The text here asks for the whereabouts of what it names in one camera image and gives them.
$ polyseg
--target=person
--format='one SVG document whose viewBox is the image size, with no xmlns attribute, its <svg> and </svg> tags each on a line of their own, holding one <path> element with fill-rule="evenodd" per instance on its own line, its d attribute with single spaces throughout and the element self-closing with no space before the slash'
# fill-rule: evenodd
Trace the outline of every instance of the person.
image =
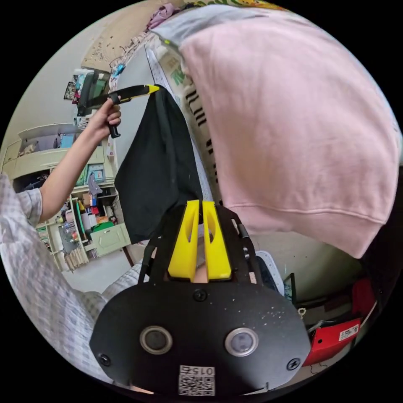
<svg viewBox="0 0 403 403">
<path fill-rule="evenodd" d="M 108 99 L 39 189 L 16 194 L 8 177 L 0 174 L 0 256 L 18 301 L 37 330 L 65 360 L 107 383 L 113 381 L 99 366 L 89 341 L 105 304 L 137 284 L 142 261 L 103 293 L 83 293 L 66 281 L 35 227 L 60 211 L 95 148 L 109 136 L 108 123 L 118 126 L 120 115 L 120 107 Z M 202 263 L 196 268 L 194 282 L 207 281 L 206 265 Z"/>
</svg>

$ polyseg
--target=sticker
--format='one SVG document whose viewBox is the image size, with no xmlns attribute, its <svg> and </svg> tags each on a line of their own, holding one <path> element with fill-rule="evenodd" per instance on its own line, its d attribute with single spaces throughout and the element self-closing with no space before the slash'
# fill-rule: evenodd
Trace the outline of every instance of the sticker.
<svg viewBox="0 0 403 403">
<path fill-rule="evenodd" d="M 347 330 L 343 330 L 342 332 L 340 332 L 339 334 L 339 341 L 348 339 L 351 336 L 354 336 L 358 333 L 358 331 L 360 330 L 360 325 L 356 324 L 353 327 L 350 327 Z"/>
<path fill-rule="evenodd" d="M 179 394 L 182 396 L 215 396 L 215 369 L 212 366 L 179 368 Z"/>
</svg>

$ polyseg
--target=yellow and black tool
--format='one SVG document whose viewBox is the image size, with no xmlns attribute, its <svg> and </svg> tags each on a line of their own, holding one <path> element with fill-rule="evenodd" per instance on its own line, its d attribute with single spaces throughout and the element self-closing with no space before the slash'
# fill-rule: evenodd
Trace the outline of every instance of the yellow and black tool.
<svg viewBox="0 0 403 403">
<path fill-rule="evenodd" d="M 132 87 L 122 88 L 117 91 L 110 92 L 109 94 L 100 95 L 87 100 L 85 103 L 79 105 L 78 116 L 85 116 L 88 110 L 100 108 L 108 98 L 113 101 L 114 105 L 123 104 L 131 101 L 133 98 L 142 97 L 158 91 L 160 88 L 156 85 L 135 85 Z M 116 126 L 109 125 L 110 135 L 113 139 L 120 137 Z"/>
<path fill-rule="evenodd" d="M 201 224 L 208 282 L 198 284 Z M 290 381 L 311 349 L 295 307 L 263 284 L 237 214 L 199 200 L 163 217 L 137 285 L 105 305 L 89 345 L 109 378 L 169 401 L 235 401 L 275 389 Z"/>
</svg>

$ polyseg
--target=screw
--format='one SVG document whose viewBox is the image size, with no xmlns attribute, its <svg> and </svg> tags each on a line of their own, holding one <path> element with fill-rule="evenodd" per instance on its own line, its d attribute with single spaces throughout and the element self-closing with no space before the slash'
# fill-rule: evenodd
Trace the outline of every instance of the screw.
<svg viewBox="0 0 403 403">
<path fill-rule="evenodd" d="M 301 360 L 299 358 L 293 358 L 288 364 L 287 364 L 287 370 L 288 371 L 293 371 L 299 367 L 299 364 L 301 363 Z"/>
<path fill-rule="evenodd" d="M 207 299 L 207 293 L 204 290 L 196 290 L 193 293 L 193 299 L 197 302 L 203 302 Z"/>
<path fill-rule="evenodd" d="M 105 354 L 99 355 L 99 361 L 103 366 L 110 366 L 110 358 Z"/>
</svg>

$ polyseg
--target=black tool handle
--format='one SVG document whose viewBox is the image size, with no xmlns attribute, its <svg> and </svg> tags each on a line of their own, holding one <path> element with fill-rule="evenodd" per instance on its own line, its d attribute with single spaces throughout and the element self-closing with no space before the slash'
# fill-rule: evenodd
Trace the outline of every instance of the black tool handle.
<svg viewBox="0 0 403 403">
<path fill-rule="evenodd" d="M 120 137 L 120 133 L 118 132 L 118 128 L 115 125 L 110 125 L 108 123 L 109 126 L 109 132 L 110 132 L 110 136 L 115 139 L 116 137 Z"/>
<path fill-rule="evenodd" d="M 117 105 L 117 104 L 120 103 L 120 99 L 119 99 L 118 94 L 116 92 L 111 92 L 109 94 L 108 98 L 110 98 L 113 101 L 114 105 Z M 110 136 L 113 139 L 115 139 L 117 137 L 120 137 L 120 133 L 118 132 L 118 128 L 116 126 L 113 126 L 113 125 L 110 125 L 110 124 L 108 124 L 108 126 L 109 126 Z"/>
</svg>

